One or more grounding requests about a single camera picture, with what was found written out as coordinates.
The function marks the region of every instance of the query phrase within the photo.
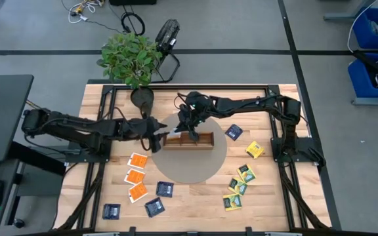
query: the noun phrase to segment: black desk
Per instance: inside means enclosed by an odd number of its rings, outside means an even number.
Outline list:
[[[20,183],[16,175],[20,161],[58,175],[63,175],[65,171],[64,164],[60,161],[12,141],[32,82],[32,75],[0,75],[0,180],[5,183],[0,223],[12,185],[14,182]],[[10,207],[8,215],[12,216],[15,210],[16,207]]]
[[[32,75],[0,75],[0,161],[7,158],[32,82]]]

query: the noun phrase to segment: blue crate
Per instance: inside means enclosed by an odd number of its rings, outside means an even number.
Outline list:
[[[378,61],[378,53],[366,54],[372,60]],[[354,86],[357,98],[378,98],[378,88],[373,87],[366,66],[359,60],[348,67],[349,76]]]
[[[378,9],[370,8],[357,19],[354,33],[363,49],[378,49],[378,35],[373,33],[369,20],[378,22]]]

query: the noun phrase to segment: wooden tray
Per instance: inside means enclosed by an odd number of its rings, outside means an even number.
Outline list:
[[[199,141],[190,139],[188,132],[182,132],[180,138],[164,138],[164,150],[208,150],[214,148],[214,133],[199,133]]]

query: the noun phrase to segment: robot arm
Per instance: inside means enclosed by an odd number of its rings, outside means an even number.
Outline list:
[[[295,126],[300,122],[301,103],[295,99],[282,95],[273,95],[264,98],[231,100],[229,98],[206,96],[196,91],[190,92],[187,96],[183,94],[178,94],[178,96],[184,101],[184,104],[179,107],[178,118],[180,123],[175,132],[188,131],[191,139],[197,141],[199,140],[199,135],[195,132],[195,127],[205,122],[209,117],[221,119],[236,113],[266,111],[285,126],[283,136],[285,140],[282,152],[290,155],[298,152]],[[282,103],[282,112],[276,106],[277,102]]]
[[[148,139],[154,153],[161,146],[159,141],[165,134],[154,134],[160,128],[166,127],[153,117],[145,119],[101,119],[92,121],[57,111],[33,109],[24,112],[22,131],[26,136],[50,134],[71,142],[78,143],[89,153],[102,154],[106,142],[111,140],[129,141]]]

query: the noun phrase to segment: black metal frame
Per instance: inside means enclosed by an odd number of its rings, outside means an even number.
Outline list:
[[[92,80],[89,81],[89,83],[96,84],[97,81]],[[265,94],[269,95],[271,93],[279,93],[279,86],[278,85],[151,85],[151,89],[153,90],[171,90],[171,89],[188,89],[188,90],[202,90],[202,89],[210,89],[210,90],[220,90],[220,89],[232,89],[232,90],[263,90],[265,91]],[[130,88],[126,85],[104,85],[102,89],[102,98],[100,99],[100,108],[98,112],[98,119],[100,119],[103,114],[104,114],[104,106],[106,104],[106,99],[107,95],[111,94],[110,97],[110,105],[109,105],[109,119],[112,119],[113,117],[113,110],[115,107],[115,100],[116,100],[116,93],[119,90],[129,90]],[[270,118],[270,124],[271,124],[271,129],[272,129],[272,139],[275,139],[278,137],[278,130],[276,128],[276,121],[273,116],[269,116]],[[280,170],[280,176],[282,177],[283,174],[286,175],[285,173],[285,166],[283,163],[278,163],[279,170]],[[104,167],[105,163],[100,163],[99,168],[98,168],[98,173],[97,177],[94,180],[93,184],[91,184],[91,176],[93,175],[93,170],[94,170],[94,163],[89,163],[89,167],[87,169],[87,175],[85,178],[85,186],[84,186],[84,191],[83,191],[83,200],[81,200],[79,206],[76,208],[78,210],[79,216],[77,217],[77,229],[71,229],[66,228],[66,229],[58,229],[56,231],[50,231],[46,233],[37,233],[33,235],[37,236],[47,236],[47,235],[82,235],[84,233],[95,233],[95,226],[96,226],[96,220],[97,220],[97,214],[98,214],[98,205],[100,202],[100,194],[101,194],[101,187],[102,187],[102,181],[103,181],[103,174],[104,174]],[[291,179],[293,182],[293,188],[294,191],[297,193],[300,192],[300,187],[299,187],[299,181],[297,177],[297,171],[295,169],[295,164],[290,163],[289,165],[290,172],[291,172]],[[318,168],[319,173],[322,174],[322,168]],[[322,181],[322,186],[325,189],[325,179],[322,178],[321,175],[321,181]],[[292,206],[291,206],[291,201],[290,201],[290,195],[288,189],[285,187],[283,180],[282,180],[282,190],[283,190],[283,198],[284,198],[284,204],[285,204],[285,210],[287,213],[287,222],[289,226],[289,232],[290,233],[302,233],[303,235],[315,235],[315,236],[324,236],[324,235],[378,235],[378,233],[363,233],[363,232],[352,232],[352,231],[341,231],[340,229],[308,229],[307,228],[307,221],[306,221],[306,216],[304,212],[302,211],[303,208],[300,207],[299,202],[297,201],[297,205],[299,207],[299,212],[300,212],[300,222],[301,222],[301,227],[295,227],[295,222],[294,222],[294,216],[293,216],[293,211],[292,211]],[[94,193],[94,201],[93,201],[93,209],[91,212],[91,221],[90,221],[90,226],[89,227],[83,227],[83,221],[85,217],[85,209],[86,209],[86,202],[90,199],[92,193]],[[327,196],[327,193],[331,193],[330,191],[325,191],[325,196],[326,197],[333,197],[333,196]],[[327,206],[328,211],[331,211],[332,206]],[[115,232],[119,233],[120,235],[129,235],[129,236],[135,236],[135,235],[146,235],[146,236],[158,236],[158,235],[197,235],[197,236],[206,236],[206,235],[233,235],[233,236],[238,236],[238,235],[246,235],[246,236],[254,236],[254,235],[269,235],[272,236],[272,234],[269,234],[270,232],[254,232],[252,230],[252,227],[246,227],[245,231],[241,232],[170,232],[170,231],[165,231],[165,232],[137,232],[136,227],[130,227],[129,231],[125,232]]]
[[[153,90],[246,89],[246,90],[263,90],[266,95],[270,94],[271,92],[276,93],[276,94],[280,93],[280,89],[279,89],[278,85],[151,85],[150,88],[153,89]],[[102,116],[102,110],[103,110],[104,104],[106,103],[105,100],[106,100],[106,93],[107,92],[111,92],[111,94],[112,94],[111,100],[110,100],[110,107],[109,107],[109,111],[112,111],[114,109],[114,106],[115,106],[116,93],[119,90],[129,90],[129,89],[130,88],[126,85],[104,85],[103,86],[103,95],[102,95],[102,98],[101,98],[101,101],[100,101],[100,109],[99,109],[98,116],[99,117]],[[271,122],[273,137],[278,138],[276,121],[273,118],[273,116],[271,116],[271,115],[270,115],[270,122]],[[279,166],[280,166],[279,170],[280,170],[280,176],[281,176],[282,171],[285,171],[284,164],[279,164]],[[300,192],[299,181],[298,181],[297,171],[295,169],[295,165],[293,163],[291,163],[289,167],[290,167],[290,172],[291,172],[291,178],[293,180],[293,185],[295,186],[295,189],[298,192]],[[99,171],[103,171],[103,170],[104,170],[104,164],[102,165],[102,163],[101,163]],[[85,192],[86,192],[86,189],[89,188],[89,185],[90,185],[89,180],[91,179],[92,174],[93,174],[93,167],[92,167],[92,164],[89,164],[89,167],[87,169],[86,179],[85,179],[85,186],[84,186]],[[92,211],[92,214],[91,214],[91,219],[92,219],[91,220],[91,227],[95,226],[95,222],[96,222],[97,211],[95,210],[95,208],[97,208],[99,200],[100,200],[100,190],[101,190],[101,188],[99,188],[99,190],[94,195],[93,211]],[[282,184],[282,190],[283,190],[283,196],[284,196],[285,209],[286,209],[286,212],[287,212],[288,226],[289,226],[289,229],[292,230],[292,229],[295,228],[295,222],[294,222],[294,216],[293,216],[290,196],[289,196],[289,192],[288,192],[287,188],[283,184]],[[301,227],[307,228],[306,216],[305,216],[304,212],[300,209],[300,206],[298,206],[298,207],[299,207],[299,212],[300,212]],[[84,219],[84,215],[85,215],[85,209],[83,210],[83,212],[80,215],[79,224],[77,226],[78,229],[83,227],[82,222],[83,222],[83,219]],[[170,232],[159,232],[158,234],[166,235],[168,233],[170,233]],[[246,232],[228,232],[228,233],[229,233],[229,235],[246,235]],[[225,232],[221,232],[221,233],[217,232],[217,234],[227,235],[227,233],[225,233]],[[263,234],[263,232],[254,232],[254,235],[262,235],[262,234]]]

